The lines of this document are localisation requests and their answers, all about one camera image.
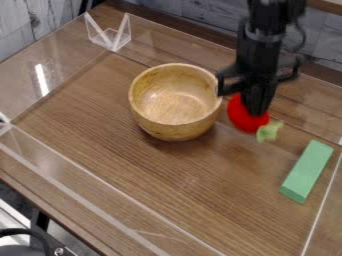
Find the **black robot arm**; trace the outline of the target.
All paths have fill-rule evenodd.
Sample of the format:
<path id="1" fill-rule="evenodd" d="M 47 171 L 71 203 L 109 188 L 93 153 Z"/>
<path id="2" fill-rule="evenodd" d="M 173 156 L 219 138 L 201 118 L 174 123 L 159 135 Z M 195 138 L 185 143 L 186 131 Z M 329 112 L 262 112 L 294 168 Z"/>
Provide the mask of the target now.
<path id="1" fill-rule="evenodd" d="M 215 74 L 217 95 L 240 93 L 252 116 L 264 115 L 281 83 L 298 78 L 302 58 L 289 61 L 281 57 L 288 26 L 294 25 L 302 35 L 290 50 L 297 54 L 306 43 L 306 31 L 300 17 L 308 0 L 248 0 L 249 16 L 240 22 L 235 62 Z"/>

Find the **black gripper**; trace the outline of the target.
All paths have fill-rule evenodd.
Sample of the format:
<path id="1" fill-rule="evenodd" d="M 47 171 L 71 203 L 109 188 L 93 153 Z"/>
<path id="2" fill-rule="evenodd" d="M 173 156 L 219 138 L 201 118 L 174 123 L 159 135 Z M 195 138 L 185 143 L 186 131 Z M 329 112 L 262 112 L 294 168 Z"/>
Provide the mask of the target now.
<path id="1" fill-rule="evenodd" d="M 242 92 L 242 101 L 252 116 L 264 115 L 270 107 L 278 83 L 292 81 L 300 76 L 301 55 L 282 53 L 278 61 L 276 78 L 250 79 L 250 72 L 234 63 L 222 68 L 215 77 L 218 85 L 215 94 L 227 96 Z"/>

